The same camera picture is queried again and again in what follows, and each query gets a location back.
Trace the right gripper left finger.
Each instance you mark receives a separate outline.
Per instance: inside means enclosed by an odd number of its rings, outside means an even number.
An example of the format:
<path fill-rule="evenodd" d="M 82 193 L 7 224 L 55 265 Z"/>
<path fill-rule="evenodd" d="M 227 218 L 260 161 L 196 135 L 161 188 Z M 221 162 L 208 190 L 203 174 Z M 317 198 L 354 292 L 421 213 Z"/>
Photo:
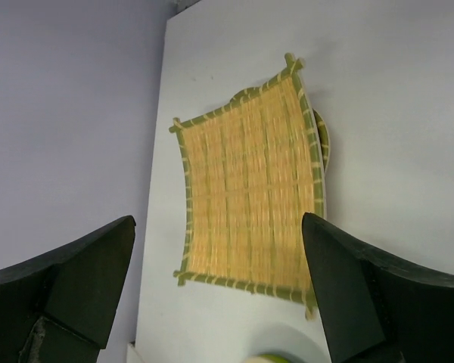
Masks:
<path fill-rule="evenodd" d="M 0 362 L 95 362 L 113 327 L 135 243 L 121 217 L 0 270 Z"/>

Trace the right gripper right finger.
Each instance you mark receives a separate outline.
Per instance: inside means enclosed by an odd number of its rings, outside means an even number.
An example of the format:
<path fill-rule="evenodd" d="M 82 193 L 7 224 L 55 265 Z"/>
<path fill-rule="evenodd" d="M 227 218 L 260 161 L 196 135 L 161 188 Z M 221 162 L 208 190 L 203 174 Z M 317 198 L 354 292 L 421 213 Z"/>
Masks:
<path fill-rule="evenodd" d="M 454 362 L 454 275 L 312 214 L 303 243 L 333 362 Z"/>

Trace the large bamboo tray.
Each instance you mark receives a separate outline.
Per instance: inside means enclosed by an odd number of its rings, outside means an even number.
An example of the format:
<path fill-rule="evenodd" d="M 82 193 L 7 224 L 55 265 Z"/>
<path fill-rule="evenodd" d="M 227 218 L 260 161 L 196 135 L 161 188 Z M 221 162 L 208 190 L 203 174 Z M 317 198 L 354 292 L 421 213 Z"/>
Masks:
<path fill-rule="evenodd" d="M 301 304 L 317 302 L 301 234 L 305 213 L 326 215 L 325 172 L 302 59 L 253 95 L 174 119 L 185 176 L 179 285 L 189 281 Z"/>

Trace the small bamboo tray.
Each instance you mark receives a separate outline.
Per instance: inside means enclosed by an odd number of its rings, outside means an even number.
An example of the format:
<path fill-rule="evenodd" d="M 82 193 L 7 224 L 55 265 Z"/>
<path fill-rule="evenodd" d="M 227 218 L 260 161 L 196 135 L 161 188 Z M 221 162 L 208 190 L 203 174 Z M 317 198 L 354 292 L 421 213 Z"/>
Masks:
<path fill-rule="evenodd" d="M 239 101 L 243 97 L 253 95 L 254 92 L 258 91 L 258 89 L 259 89 L 259 87 L 245 88 L 245 89 L 237 92 L 235 95 L 233 95 L 233 97 L 230 99 L 230 103 L 233 103 L 234 101 Z M 331 151 L 328 128 L 327 128 L 323 118 L 320 116 L 320 114 L 315 109 L 313 109 L 313 115 L 315 118 L 316 128 L 318 131 L 318 136 L 319 136 L 319 141 L 320 141 L 320 146 L 321 146 L 323 168 L 324 168 L 324 170 L 326 170 L 329 165 L 330 151 Z"/>

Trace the grey green plate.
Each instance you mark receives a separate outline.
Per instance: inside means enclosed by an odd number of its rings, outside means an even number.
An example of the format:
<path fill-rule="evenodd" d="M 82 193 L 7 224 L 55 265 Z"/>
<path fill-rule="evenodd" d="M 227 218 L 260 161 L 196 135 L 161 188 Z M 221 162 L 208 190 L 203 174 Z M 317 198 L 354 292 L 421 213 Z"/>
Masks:
<path fill-rule="evenodd" d="M 305 333 L 286 324 L 268 324 L 249 343 L 250 356 L 275 355 L 289 362 L 330 362 L 328 353 Z"/>

